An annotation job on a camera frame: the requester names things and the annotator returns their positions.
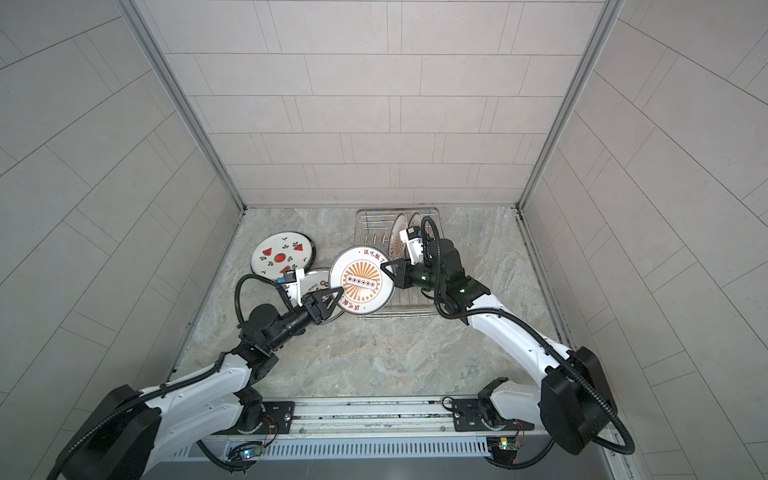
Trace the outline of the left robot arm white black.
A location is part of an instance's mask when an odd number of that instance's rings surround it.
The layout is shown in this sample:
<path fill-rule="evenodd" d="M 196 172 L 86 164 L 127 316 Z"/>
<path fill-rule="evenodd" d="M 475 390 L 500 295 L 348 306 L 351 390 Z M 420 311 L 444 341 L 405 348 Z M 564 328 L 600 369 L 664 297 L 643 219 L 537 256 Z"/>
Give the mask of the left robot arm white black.
<path fill-rule="evenodd" d="M 256 382 L 276 364 L 288 340 L 321 324 L 344 290 L 305 295 L 301 305 L 280 314 L 262 304 L 245 316 L 235 310 L 239 344 L 209 367 L 156 387 L 113 389 L 56 458 L 51 479 L 139 479 L 177 450 L 234 427 L 262 412 Z"/>

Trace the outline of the white plate fruit pattern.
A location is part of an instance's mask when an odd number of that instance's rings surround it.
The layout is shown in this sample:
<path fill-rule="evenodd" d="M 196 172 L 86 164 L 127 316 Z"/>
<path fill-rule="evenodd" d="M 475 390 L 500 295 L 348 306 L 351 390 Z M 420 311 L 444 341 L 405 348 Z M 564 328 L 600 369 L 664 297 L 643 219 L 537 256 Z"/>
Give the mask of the white plate fruit pattern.
<path fill-rule="evenodd" d="M 277 280 L 287 271 L 310 269 L 315 257 L 315 244 L 308 236 L 286 231 L 261 241 L 251 255 L 250 266 L 254 274 Z"/>

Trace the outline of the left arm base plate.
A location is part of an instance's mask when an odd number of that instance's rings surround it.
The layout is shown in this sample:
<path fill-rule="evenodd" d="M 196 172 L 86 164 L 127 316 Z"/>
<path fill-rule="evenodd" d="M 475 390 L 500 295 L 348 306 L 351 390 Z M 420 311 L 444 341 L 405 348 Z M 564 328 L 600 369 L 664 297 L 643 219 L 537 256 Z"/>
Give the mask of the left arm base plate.
<path fill-rule="evenodd" d="M 215 435 L 283 435 L 290 432 L 296 404 L 264 401 L 244 407 L 235 424 Z"/>

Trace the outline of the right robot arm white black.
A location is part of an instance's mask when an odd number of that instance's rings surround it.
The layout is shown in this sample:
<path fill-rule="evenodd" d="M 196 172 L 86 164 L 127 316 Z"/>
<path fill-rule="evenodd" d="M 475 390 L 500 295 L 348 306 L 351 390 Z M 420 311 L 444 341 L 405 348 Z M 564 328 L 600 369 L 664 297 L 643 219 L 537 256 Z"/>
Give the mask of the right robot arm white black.
<path fill-rule="evenodd" d="M 414 228 L 399 234 L 407 255 L 385 263 L 384 273 L 399 289 L 431 291 L 441 317 L 485 334 L 523 366 L 539 385 L 532 404 L 555 444 L 571 454 L 589 443 L 622 455 L 634 453 L 635 442 L 592 351 L 572 350 L 511 313 L 485 285 L 466 275 L 450 240 L 424 239 Z"/>

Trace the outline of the white red patterned plate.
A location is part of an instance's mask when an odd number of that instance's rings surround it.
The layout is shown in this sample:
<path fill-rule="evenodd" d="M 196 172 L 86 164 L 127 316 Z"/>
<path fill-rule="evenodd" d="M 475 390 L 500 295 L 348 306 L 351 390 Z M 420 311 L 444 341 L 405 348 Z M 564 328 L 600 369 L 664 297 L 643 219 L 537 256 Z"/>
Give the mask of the white red patterned plate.
<path fill-rule="evenodd" d="M 381 310 L 391 299 L 394 283 L 382 265 L 389 262 L 384 252 L 370 246 L 355 246 L 342 252 L 330 268 L 330 285 L 343 292 L 338 306 L 352 315 Z"/>

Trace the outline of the sunburst pattern plate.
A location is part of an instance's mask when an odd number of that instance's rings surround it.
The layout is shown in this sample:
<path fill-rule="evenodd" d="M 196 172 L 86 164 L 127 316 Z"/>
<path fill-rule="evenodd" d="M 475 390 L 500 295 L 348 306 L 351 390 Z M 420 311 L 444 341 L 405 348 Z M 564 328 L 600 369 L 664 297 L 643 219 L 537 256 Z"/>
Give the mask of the sunburst pattern plate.
<path fill-rule="evenodd" d="M 420 212 L 415 212 L 409 219 L 408 227 L 421 229 L 423 215 Z"/>

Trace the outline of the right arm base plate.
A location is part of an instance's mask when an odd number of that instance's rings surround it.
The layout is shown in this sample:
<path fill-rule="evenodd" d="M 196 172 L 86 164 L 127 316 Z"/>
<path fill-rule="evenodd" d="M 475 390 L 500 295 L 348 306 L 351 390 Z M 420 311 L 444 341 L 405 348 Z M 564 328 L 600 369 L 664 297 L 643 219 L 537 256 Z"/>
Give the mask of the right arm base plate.
<path fill-rule="evenodd" d="M 489 402 L 478 398 L 444 397 L 443 407 L 451 412 L 456 432 L 528 432 L 535 429 L 533 423 L 504 419 L 489 407 Z"/>

